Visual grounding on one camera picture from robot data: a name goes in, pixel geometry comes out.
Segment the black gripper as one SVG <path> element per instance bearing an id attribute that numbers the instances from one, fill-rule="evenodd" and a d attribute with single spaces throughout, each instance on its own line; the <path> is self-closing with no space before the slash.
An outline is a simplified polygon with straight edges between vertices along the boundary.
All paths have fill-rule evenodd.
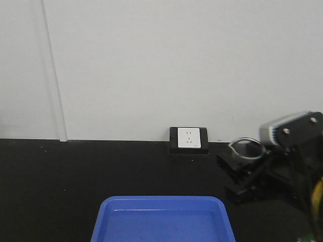
<path id="1" fill-rule="evenodd" d="M 322 112 L 312 111 L 287 127 L 290 135 L 278 133 L 278 146 L 266 146 L 271 152 L 267 161 L 217 155 L 218 166 L 233 180 L 226 196 L 234 204 L 284 198 L 321 222 Z"/>

